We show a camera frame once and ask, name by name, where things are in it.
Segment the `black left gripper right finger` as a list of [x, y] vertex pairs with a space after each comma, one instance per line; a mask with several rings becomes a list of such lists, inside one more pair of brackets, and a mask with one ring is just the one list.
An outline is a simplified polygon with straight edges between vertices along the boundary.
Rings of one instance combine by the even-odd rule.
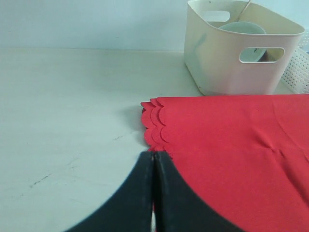
[[166, 152], [154, 152], [153, 200], [157, 232], [241, 232], [189, 187]]

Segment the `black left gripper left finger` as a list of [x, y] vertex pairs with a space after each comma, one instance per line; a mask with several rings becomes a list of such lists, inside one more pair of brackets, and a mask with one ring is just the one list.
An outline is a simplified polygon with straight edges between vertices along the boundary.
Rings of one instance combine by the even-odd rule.
[[150, 232], [154, 174], [153, 152], [142, 152], [119, 189], [69, 232]]

